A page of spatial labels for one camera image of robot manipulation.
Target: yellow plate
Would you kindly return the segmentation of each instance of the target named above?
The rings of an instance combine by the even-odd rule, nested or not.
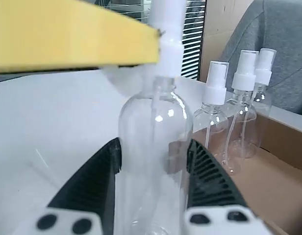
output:
[[[78,0],[0,0],[0,72],[158,60],[158,32]]]

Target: window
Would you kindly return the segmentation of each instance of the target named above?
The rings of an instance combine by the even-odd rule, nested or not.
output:
[[[143,23],[147,23],[151,7],[151,0],[96,0],[95,3]],[[181,75],[191,79],[200,78],[205,6],[206,0],[187,0]]]

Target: plastic bottle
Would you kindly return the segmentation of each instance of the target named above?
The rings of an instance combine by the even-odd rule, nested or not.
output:
[[[234,94],[222,107],[223,112],[229,117],[230,123],[223,159],[223,165],[229,174],[239,173],[243,160],[252,157],[256,151],[252,144],[257,139],[256,111],[251,98],[258,54],[258,51],[241,51],[237,72],[232,83]]]
[[[185,0],[151,4],[149,24],[162,32],[160,58],[144,67],[144,88],[119,117],[122,169],[116,175],[115,235],[180,234],[193,129],[192,114],[174,92],[183,60],[185,12]]]
[[[226,96],[228,63],[211,61],[202,106],[194,114],[195,138],[213,155],[223,154],[228,133],[228,119],[221,111]]]
[[[267,92],[267,86],[272,76],[272,66],[276,56],[276,50],[263,48],[260,50],[258,61],[255,66],[255,86],[252,94],[253,105],[257,111],[256,128],[258,139],[255,142],[257,147],[261,146],[261,141],[267,124],[267,117],[272,107],[271,95]]]

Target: bottle neck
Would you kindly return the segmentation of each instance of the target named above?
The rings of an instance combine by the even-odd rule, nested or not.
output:
[[[221,111],[221,105],[201,104],[201,109],[207,114],[218,114]]]
[[[169,77],[146,77],[144,80],[143,93],[171,93],[175,90],[175,80]]]
[[[252,96],[252,92],[241,91],[241,90],[235,89],[232,98],[237,101],[249,102],[251,99],[251,96]]]
[[[263,85],[262,83],[256,83],[254,85],[254,91],[255,92],[264,92],[267,90],[267,86]]]

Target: brown box flap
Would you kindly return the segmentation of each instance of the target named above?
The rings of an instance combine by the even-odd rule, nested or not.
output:
[[[232,177],[250,208],[290,235],[302,234],[302,171],[263,149]]]
[[[302,132],[276,120],[268,119],[262,148],[284,162],[302,170]]]

